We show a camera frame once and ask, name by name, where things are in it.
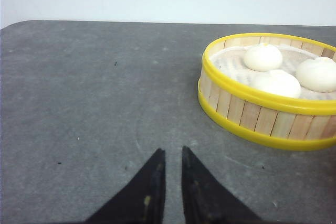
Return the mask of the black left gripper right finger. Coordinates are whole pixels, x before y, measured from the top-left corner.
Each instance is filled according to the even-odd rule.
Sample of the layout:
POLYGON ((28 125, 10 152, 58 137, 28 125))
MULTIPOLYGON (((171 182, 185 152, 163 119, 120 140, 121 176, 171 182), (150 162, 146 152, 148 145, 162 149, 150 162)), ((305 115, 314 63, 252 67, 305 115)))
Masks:
POLYGON ((186 223, 262 223, 227 190, 192 150, 182 149, 182 198, 186 223))

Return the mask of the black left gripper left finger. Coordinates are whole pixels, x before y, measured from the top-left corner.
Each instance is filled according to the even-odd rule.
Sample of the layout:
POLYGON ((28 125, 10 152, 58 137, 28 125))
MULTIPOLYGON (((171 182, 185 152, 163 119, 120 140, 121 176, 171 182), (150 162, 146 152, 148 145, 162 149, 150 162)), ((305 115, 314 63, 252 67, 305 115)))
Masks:
POLYGON ((165 151, 158 148, 136 175, 85 223, 162 223, 165 151))

